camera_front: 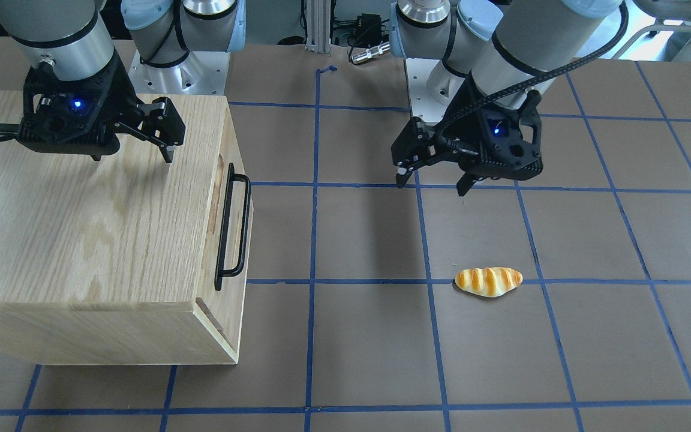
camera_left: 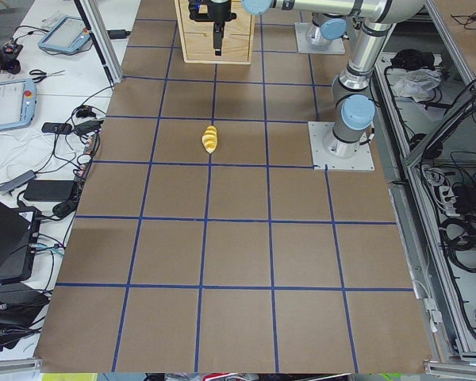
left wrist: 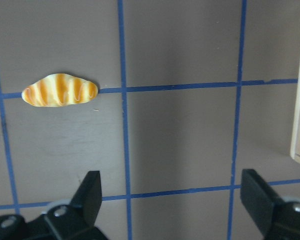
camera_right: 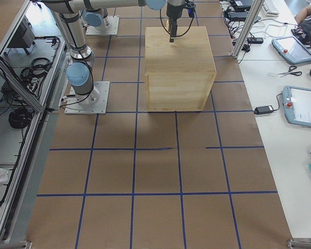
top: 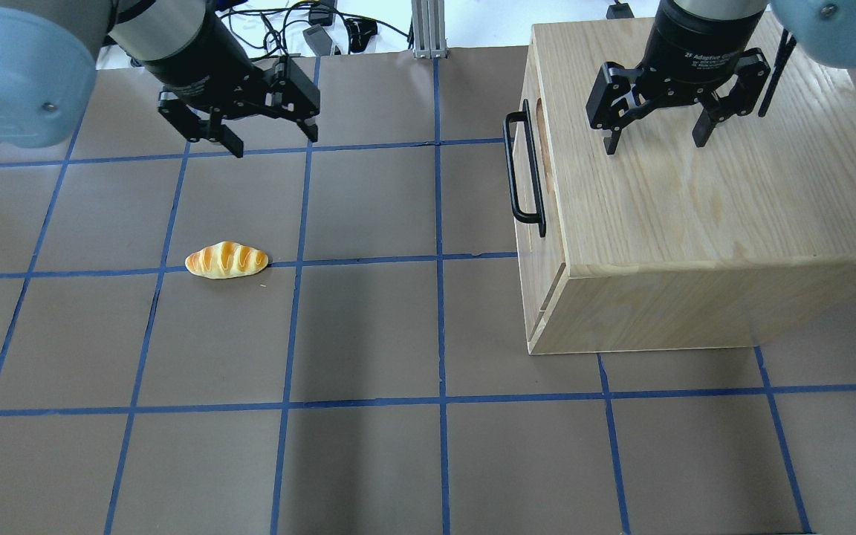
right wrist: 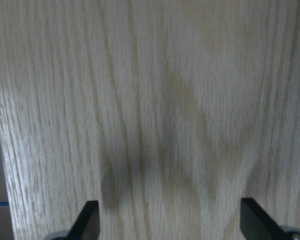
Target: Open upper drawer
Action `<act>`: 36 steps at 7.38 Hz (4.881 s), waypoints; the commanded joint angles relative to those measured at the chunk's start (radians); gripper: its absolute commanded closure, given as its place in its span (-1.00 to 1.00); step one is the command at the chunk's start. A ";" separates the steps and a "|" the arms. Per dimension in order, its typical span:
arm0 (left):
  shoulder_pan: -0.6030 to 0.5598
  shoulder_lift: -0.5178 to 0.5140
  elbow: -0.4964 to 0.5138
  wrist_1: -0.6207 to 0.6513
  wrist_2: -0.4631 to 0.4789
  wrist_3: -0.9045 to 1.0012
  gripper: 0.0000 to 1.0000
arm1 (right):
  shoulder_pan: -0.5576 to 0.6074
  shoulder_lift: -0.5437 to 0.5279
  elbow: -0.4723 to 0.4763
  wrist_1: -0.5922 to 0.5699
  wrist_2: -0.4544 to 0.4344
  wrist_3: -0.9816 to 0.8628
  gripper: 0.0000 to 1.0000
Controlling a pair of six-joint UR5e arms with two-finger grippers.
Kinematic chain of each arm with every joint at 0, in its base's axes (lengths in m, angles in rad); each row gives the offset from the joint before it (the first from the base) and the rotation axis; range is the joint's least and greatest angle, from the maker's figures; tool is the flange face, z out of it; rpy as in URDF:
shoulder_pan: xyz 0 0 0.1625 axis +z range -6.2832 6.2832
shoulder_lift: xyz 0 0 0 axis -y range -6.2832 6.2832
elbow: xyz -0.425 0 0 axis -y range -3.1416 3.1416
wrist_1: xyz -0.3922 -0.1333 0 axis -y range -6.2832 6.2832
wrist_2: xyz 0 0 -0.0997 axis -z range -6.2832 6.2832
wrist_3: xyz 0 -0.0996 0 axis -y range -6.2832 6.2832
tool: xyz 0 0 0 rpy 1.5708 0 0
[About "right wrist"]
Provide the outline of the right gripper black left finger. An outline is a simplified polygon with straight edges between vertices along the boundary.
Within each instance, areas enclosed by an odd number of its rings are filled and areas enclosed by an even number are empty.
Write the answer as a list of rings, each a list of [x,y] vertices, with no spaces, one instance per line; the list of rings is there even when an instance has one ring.
[[[67,234],[68,240],[98,240],[101,232],[99,202],[89,200]]]

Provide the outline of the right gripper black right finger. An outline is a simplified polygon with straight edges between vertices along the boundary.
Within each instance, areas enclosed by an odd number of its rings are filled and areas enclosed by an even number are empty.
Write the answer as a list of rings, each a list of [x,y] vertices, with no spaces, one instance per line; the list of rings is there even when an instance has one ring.
[[[289,240],[290,236],[253,199],[240,200],[240,231],[246,240]]]

